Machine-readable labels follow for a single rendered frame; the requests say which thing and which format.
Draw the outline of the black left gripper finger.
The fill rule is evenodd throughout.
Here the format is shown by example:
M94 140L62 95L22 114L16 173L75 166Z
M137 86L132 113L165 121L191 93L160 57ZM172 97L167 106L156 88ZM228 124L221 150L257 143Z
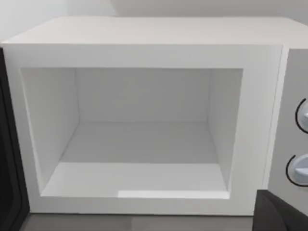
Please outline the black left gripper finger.
M308 216L268 190L258 190L252 231L308 231Z

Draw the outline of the pale blue microwave knob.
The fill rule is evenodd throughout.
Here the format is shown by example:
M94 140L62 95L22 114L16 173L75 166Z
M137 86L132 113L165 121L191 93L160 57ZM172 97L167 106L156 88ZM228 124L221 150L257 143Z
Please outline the pale blue microwave knob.
M308 100L302 99L295 110L295 124L298 129L308 135Z
M285 174L291 184L308 188L308 154L293 155L286 164Z

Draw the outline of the pale microwave oven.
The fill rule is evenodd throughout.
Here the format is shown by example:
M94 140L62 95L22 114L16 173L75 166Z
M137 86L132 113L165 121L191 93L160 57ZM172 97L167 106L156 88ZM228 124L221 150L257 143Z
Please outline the pale microwave oven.
M1 47L31 212L250 216L308 26L66 16Z

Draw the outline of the black microwave door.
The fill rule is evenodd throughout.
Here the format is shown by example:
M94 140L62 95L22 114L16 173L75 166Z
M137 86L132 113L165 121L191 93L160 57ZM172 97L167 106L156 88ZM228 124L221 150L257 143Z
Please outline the black microwave door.
M7 68L0 46L0 231L21 231L29 213Z

